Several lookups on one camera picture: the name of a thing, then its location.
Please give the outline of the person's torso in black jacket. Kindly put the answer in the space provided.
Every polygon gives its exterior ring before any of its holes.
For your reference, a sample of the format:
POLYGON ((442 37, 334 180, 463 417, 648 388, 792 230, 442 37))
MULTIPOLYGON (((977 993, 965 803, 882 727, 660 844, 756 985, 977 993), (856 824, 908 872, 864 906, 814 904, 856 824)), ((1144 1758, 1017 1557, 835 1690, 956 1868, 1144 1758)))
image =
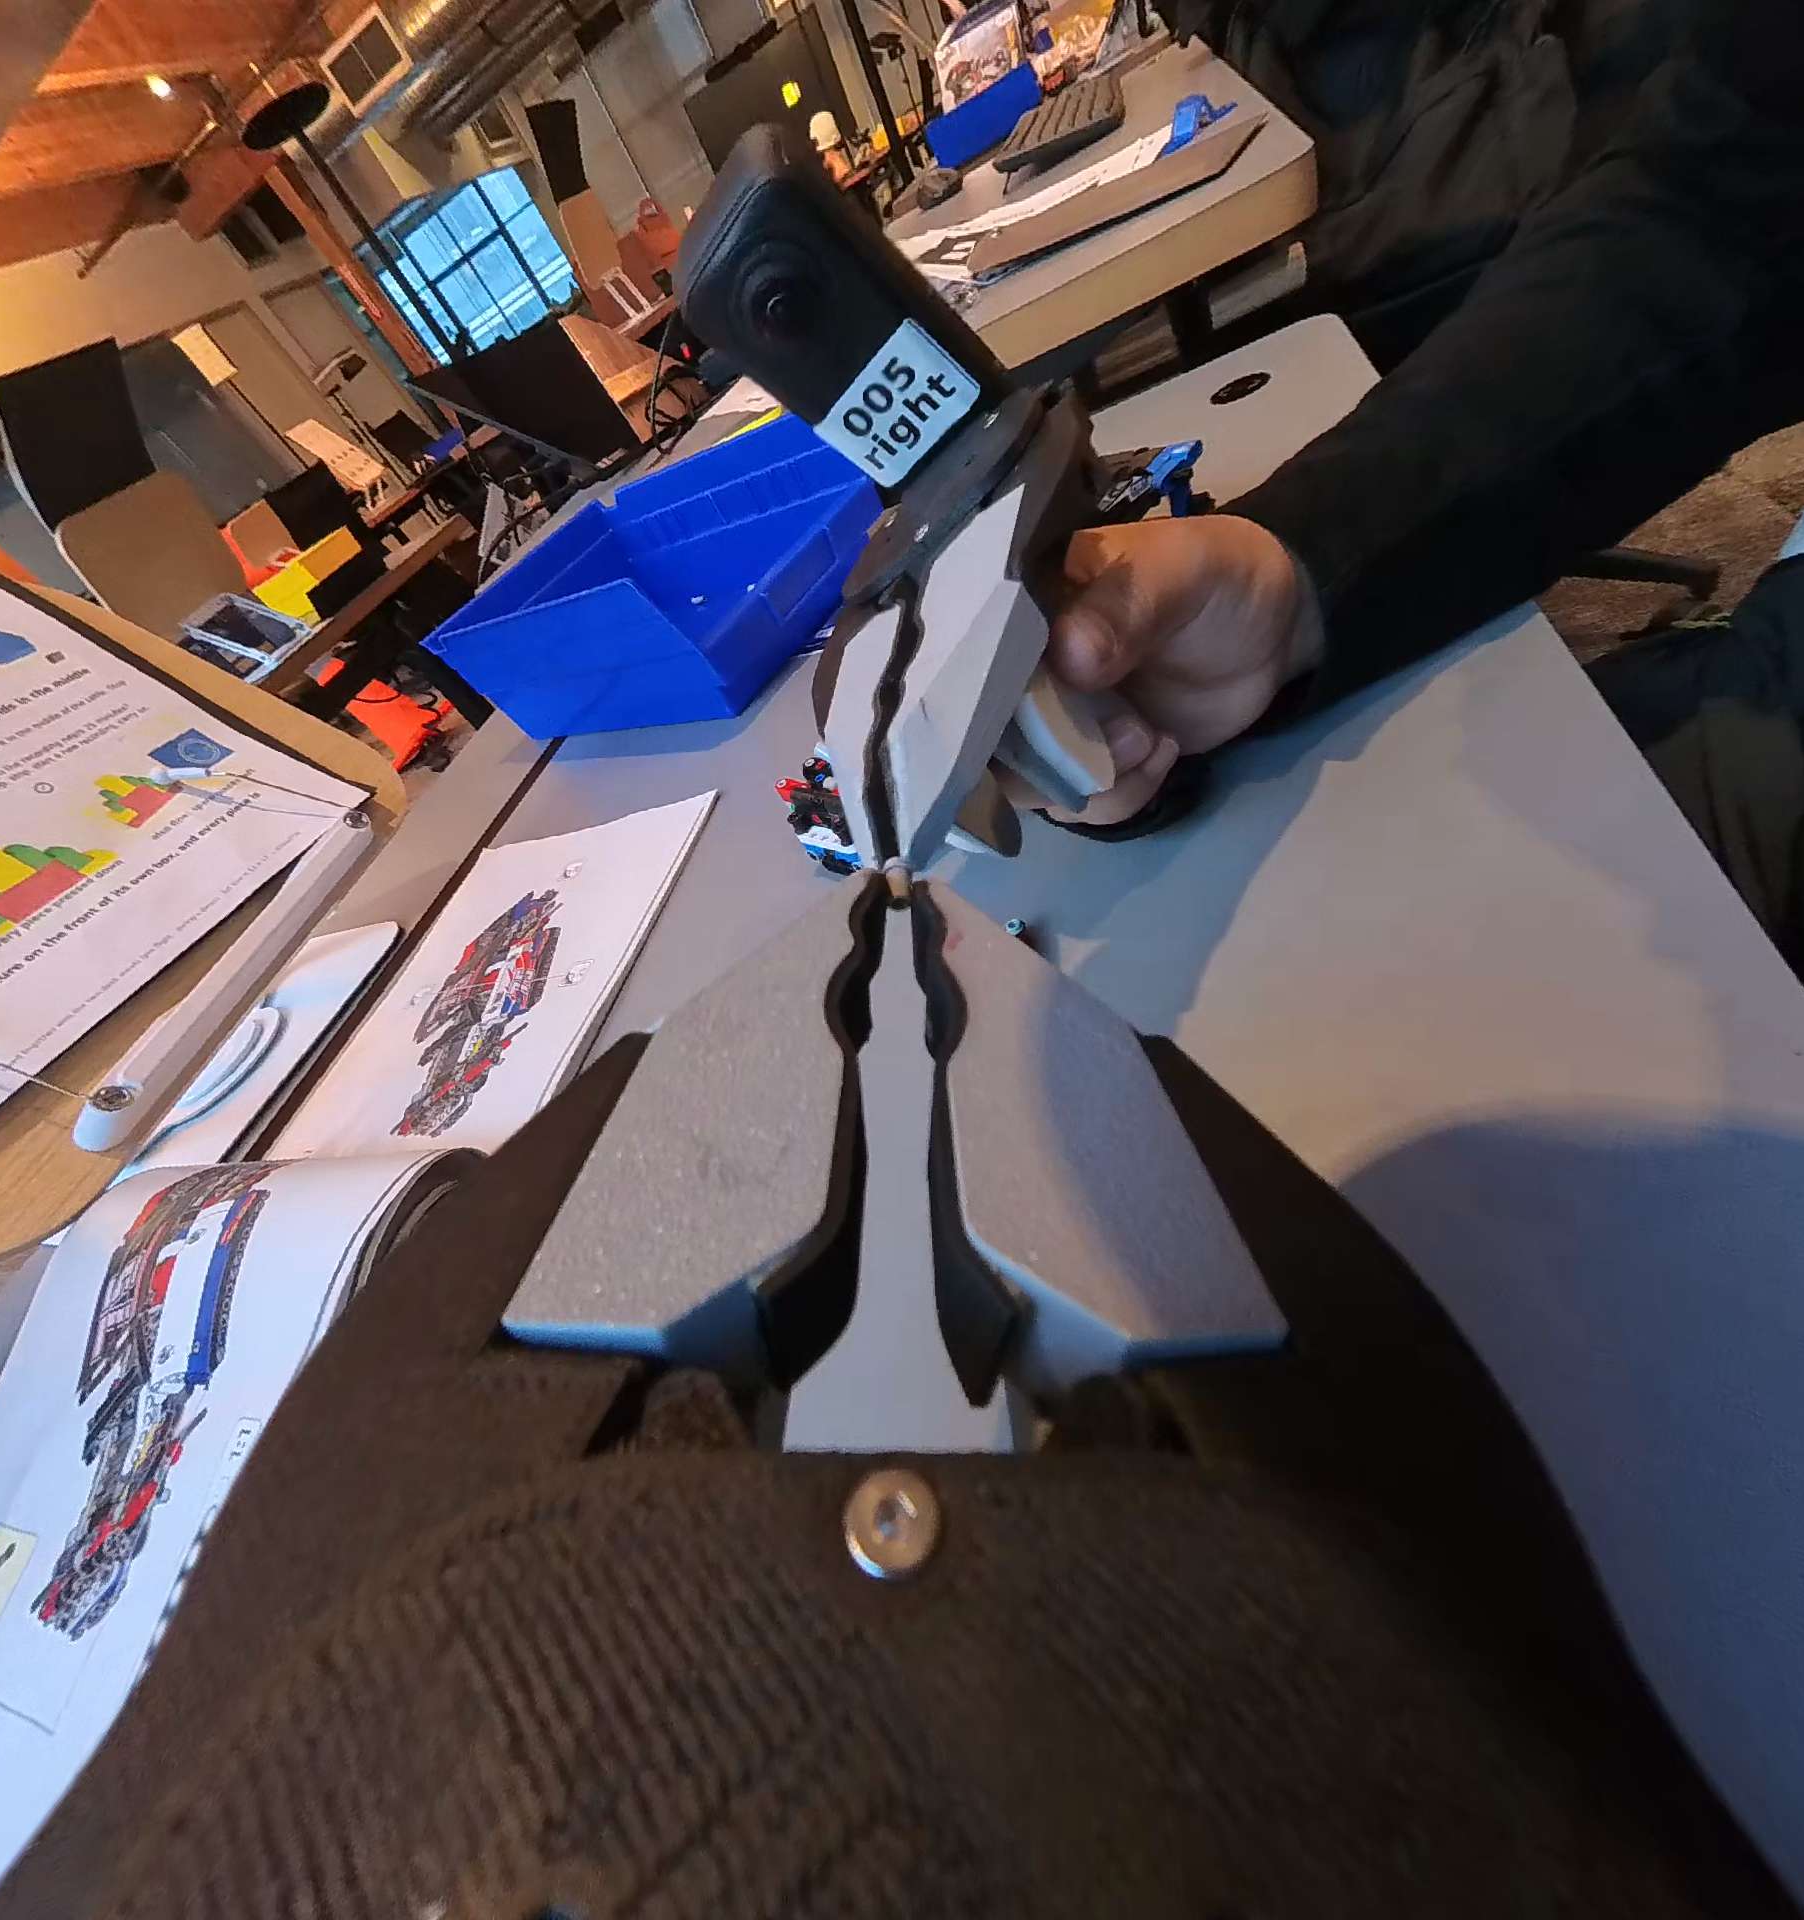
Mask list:
POLYGON ((1658 75, 1724 55, 1804 107, 1804 3, 1160 3, 1317 146, 1291 319, 1404 363, 1658 75))

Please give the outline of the flat instruction booklet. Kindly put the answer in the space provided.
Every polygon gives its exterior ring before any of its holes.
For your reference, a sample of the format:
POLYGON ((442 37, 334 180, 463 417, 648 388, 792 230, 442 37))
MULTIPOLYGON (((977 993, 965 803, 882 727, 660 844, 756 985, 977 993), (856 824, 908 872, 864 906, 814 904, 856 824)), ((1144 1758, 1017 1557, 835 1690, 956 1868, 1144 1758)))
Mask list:
POLYGON ((504 1147, 590 1054, 716 803, 482 854, 273 1158, 504 1147))

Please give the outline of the black and beige chair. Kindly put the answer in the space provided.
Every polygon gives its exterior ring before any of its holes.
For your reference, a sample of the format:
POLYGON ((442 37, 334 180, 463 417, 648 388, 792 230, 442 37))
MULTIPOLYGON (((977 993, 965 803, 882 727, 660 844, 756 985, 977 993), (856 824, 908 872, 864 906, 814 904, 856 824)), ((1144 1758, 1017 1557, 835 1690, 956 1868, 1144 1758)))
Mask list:
POLYGON ((0 372, 0 439, 11 484, 102 611, 180 643, 198 614, 245 592, 211 505, 155 463, 116 341, 0 372))

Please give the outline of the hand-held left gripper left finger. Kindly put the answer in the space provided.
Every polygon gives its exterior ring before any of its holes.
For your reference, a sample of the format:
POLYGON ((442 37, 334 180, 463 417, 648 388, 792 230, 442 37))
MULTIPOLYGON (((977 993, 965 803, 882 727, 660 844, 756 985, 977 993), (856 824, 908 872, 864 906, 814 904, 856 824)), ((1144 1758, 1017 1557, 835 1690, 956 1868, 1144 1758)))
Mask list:
POLYGON ((889 893, 840 890, 644 1039, 504 1328, 792 1391, 843 1335, 889 893))

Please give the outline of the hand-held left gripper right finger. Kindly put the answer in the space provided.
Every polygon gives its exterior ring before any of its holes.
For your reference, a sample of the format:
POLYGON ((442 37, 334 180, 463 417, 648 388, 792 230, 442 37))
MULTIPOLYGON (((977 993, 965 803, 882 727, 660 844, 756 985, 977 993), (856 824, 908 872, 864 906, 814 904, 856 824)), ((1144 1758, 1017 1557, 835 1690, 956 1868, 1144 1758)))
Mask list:
POLYGON ((965 899, 914 890, 929 1220, 974 1406, 1272 1352, 1288 1323, 1144 1039, 965 899))

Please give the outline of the black monitor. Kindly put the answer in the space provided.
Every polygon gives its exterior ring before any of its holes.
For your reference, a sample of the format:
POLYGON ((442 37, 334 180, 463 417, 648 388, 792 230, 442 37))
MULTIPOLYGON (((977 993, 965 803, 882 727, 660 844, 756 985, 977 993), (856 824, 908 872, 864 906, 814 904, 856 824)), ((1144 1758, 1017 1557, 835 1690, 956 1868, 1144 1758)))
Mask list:
POLYGON ((586 473, 619 473, 648 450, 557 319, 411 372, 406 388, 586 473))

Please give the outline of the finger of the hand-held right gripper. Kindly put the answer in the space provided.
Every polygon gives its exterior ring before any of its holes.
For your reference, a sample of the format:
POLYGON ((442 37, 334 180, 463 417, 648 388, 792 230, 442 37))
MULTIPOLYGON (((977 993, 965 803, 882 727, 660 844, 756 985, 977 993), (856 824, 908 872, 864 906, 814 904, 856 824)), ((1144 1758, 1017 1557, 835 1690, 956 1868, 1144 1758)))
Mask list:
POLYGON ((1017 726, 1049 641, 1049 619, 1010 573, 1025 492, 974 517, 929 571, 923 641, 898 698, 898 862, 926 872, 940 854, 1001 736, 1017 726))
POLYGON ((850 844, 864 872, 882 872, 896 856, 882 844, 889 827, 874 824, 871 796, 882 796, 880 703, 902 625, 896 604, 843 607, 814 680, 823 757, 835 769, 850 844))

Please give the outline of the person's legs in dark pants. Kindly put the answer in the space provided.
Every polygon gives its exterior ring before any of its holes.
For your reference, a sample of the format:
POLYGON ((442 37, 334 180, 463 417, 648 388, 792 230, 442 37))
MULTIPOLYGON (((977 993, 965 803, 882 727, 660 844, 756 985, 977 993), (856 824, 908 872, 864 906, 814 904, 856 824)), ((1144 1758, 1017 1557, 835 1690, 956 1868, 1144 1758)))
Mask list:
POLYGON ((1804 551, 1585 672, 1804 985, 1804 551))

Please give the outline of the white rounded tray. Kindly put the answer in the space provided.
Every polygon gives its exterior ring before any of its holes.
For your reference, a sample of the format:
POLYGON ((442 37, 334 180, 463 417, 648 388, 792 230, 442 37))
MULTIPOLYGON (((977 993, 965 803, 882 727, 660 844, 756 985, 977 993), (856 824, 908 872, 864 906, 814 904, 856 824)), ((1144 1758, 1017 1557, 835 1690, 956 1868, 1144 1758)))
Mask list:
POLYGON ((234 1163, 401 935, 398 921, 383 921, 310 939, 236 1020, 120 1181, 166 1166, 234 1163))

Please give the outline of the wooden board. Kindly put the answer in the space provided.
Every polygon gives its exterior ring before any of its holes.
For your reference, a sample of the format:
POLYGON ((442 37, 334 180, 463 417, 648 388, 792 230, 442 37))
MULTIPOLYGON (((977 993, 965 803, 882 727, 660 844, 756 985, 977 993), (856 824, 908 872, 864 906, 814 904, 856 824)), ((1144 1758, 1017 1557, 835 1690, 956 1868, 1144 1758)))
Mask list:
MULTIPOLYGON (((369 851, 383 854, 388 847, 406 815, 411 799, 401 776, 372 748, 334 730, 262 686, 245 686, 198 663, 177 643, 121 619, 121 614, 41 586, 7 556, 0 556, 0 580, 57 617, 86 625, 150 672, 171 678, 193 703, 236 720, 270 748, 361 790, 368 796, 369 851)), ((160 1015, 198 990, 278 890, 278 880, 264 883, 262 893, 244 902, 236 914, 207 933, 193 946, 172 951, 160 974, 150 977, 82 1042, 52 1059, 47 1074, 67 1087, 71 1095, 27 1087, 0 1109, 0 1255, 42 1240, 102 1192, 110 1181, 107 1158, 82 1153, 71 1137, 82 1099, 88 1099, 121 1054, 141 1043, 160 1015)))

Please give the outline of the yellow box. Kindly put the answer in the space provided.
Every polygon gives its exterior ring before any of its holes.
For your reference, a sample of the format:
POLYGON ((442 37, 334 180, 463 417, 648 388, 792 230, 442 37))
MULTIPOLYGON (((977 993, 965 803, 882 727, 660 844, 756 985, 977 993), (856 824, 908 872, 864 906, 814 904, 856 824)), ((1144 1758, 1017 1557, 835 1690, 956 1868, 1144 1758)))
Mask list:
POLYGON ((325 617, 315 611, 315 589, 325 589, 329 580, 342 573, 358 559, 361 539, 352 528, 339 525, 337 531, 315 539, 310 549, 291 551, 285 565, 278 565, 249 589, 249 598, 285 619, 318 625, 325 617))

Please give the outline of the printed instruction sheet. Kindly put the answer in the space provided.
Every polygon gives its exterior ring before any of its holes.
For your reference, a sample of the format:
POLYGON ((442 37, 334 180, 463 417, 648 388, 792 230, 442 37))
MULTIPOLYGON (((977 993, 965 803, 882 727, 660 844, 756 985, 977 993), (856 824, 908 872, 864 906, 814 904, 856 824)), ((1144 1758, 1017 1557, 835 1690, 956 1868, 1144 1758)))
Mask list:
POLYGON ((0 576, 0 1109, 369 785, 0 576))

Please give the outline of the black keyboard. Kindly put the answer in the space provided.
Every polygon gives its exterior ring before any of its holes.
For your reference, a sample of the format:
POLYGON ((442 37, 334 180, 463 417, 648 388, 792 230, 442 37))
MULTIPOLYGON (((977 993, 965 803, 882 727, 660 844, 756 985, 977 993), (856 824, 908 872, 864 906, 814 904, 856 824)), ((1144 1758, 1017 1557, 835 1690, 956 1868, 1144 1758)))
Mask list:
POLYGON ((991 155, 991 168, 1006 180, 1025 171, 1045 171, 1120 130, 1124 115, 1128 104, 1121 80, 1087 75, 1054 95, 1045 95, 1037 107, 1019 115, 1010 138, 991 155))

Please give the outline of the person's right hand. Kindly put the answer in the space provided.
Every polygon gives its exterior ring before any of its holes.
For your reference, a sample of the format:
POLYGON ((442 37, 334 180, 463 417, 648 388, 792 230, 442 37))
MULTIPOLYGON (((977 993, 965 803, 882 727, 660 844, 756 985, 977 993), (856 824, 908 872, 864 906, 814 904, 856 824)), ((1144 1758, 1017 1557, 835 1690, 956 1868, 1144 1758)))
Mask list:
POLYGON ((1044 663, 1095 703, 1113 784, 1060 821, 1134 821, 1199 757, 1245 733, 1321 643, 1317 592, 1250 520, 1073 534, 1044 663))

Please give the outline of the blue plastic bin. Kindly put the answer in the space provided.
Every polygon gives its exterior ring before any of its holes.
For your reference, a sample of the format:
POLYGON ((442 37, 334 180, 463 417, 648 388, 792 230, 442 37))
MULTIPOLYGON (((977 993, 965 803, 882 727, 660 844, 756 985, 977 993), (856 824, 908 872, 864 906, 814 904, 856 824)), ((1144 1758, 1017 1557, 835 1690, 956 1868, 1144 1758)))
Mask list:
POLYGON ((835 621, 880 514, 780 417, 590 500, 424 647, 537 741, 734 720, 835 621))
POLYGON ((1041 72, 1021 61, 1006 75, 974 92, 961 107, 929 123, 926 141, 936 168, 961 171, 991 151, 1044 99, 1041 72))

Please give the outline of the large window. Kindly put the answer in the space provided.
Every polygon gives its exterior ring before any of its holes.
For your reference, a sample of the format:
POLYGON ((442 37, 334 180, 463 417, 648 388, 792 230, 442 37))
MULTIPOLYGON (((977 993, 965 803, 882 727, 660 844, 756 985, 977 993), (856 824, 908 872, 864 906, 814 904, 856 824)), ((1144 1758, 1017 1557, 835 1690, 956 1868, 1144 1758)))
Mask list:
POLYGON ((514 341, 580 294, 522 168, 401 206, 354 254, 437 363, 514 341))

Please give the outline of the grey side table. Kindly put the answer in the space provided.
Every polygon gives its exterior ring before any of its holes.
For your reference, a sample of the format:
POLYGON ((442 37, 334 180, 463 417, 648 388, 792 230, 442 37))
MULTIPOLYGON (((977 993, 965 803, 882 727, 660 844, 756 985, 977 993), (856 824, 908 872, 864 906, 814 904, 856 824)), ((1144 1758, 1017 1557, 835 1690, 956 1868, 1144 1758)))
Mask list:
POLYGON ((1263 112, 1263 130, 1220 180, 987 287, 965 319, 1005 368, 1034 381, 1067 372, 1160 301, 1176 307, 1185 287, 1235 276, 1317 215, 1311 133, 1201 44, 1164 44, 1134 65, 1124 75, 1124 129, 1067 168, 1082 171, 1169 124, 1191 92, 1263 112))

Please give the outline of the curled open instruction booklet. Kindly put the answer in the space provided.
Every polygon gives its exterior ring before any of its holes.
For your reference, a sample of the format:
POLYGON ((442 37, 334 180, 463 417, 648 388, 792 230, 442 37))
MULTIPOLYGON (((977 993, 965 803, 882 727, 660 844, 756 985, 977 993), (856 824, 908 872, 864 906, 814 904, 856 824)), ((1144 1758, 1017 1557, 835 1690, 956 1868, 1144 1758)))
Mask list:
POLYGON ((151 1666, 297 1370, 479 1166, 155 1167, 48 1252, 0 1368, 0 1879, 151 1666))

